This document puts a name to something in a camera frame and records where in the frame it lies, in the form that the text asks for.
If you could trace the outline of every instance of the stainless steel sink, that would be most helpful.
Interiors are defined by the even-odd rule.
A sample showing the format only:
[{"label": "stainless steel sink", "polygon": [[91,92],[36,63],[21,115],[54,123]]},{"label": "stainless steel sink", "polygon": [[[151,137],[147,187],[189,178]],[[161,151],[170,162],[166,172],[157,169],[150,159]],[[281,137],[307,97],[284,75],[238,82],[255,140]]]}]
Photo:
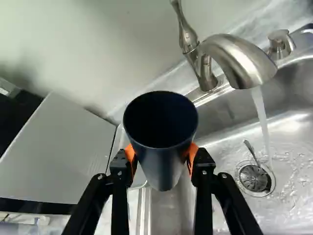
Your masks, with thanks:
[{"label": "stainless steel sink", "polygon": [[[265,234],[313,234],[313,34],[303,28],[291,36],[297,49],[277,61],[276,77],[261,87],[276,187],[265,197],[243,192]],[[268,158],[250,90],[234,90],[223,76],[219,79],[222,85],[209,94],[188,95],[200,116],[195,143],[211,154],[215,173],[227,172],[236,180],[237,165],[253,162],[244,140],[262,164],[268,165]],[[171,191],[142,190],[149,203],[138,234],[192,234],[196,192],[187,171]],[[228,234],[222,209],[212,200],[214,231]]]}]

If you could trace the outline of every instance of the sink drain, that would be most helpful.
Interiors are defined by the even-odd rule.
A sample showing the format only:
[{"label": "sink drain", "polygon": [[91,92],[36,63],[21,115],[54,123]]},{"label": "sink drain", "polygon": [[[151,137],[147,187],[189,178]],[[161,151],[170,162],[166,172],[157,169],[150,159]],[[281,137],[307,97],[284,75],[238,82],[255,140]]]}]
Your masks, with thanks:
[{"label": "sink drain", "polygon": [[254,197],[267,196],[275,188],[272,171],[267,166],[258,166],[253,161],[240,162],[236,167],[235,178],[239,188]]}]

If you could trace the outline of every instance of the faucet spout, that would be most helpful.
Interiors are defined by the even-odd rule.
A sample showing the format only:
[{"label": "faucet spout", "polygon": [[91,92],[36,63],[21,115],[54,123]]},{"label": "faucet spout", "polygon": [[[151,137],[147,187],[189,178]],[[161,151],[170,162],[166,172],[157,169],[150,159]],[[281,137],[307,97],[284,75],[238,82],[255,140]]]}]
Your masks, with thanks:
[{"label": "faucet spout", "polygon": [[205,66],[203,57],[211,56],[222,68],[230,85],[235,89],[248,89],[272,79],[277,66],[254,44],[234,35],[216,34],[204,40],[195,60],[196,71]]},{"label": "faucet spout", "polygon": [[235,89],[253,88],[275,76],[274,62],[256,45],[240,37],[216,34],[199,43],[196,32],[183,15],[181,1],[172,0],[171,4],[179,21],[179,45],[202,91],[208,92],[218,84],[211,71],[212,58]]}]

